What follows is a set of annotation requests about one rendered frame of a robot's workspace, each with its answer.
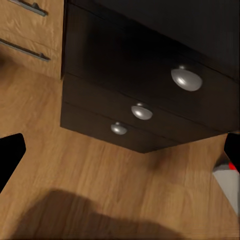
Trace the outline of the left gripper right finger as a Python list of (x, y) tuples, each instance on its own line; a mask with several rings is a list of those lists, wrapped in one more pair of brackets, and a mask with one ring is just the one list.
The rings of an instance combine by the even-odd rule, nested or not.
[(227, 134), (224, 151), (240, 173), (240, 134)]

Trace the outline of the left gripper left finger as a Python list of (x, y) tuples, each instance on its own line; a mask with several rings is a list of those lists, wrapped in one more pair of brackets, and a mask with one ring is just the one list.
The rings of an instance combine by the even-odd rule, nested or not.
[(23, 134), (0, 138), (0, 193), (26, 152)]

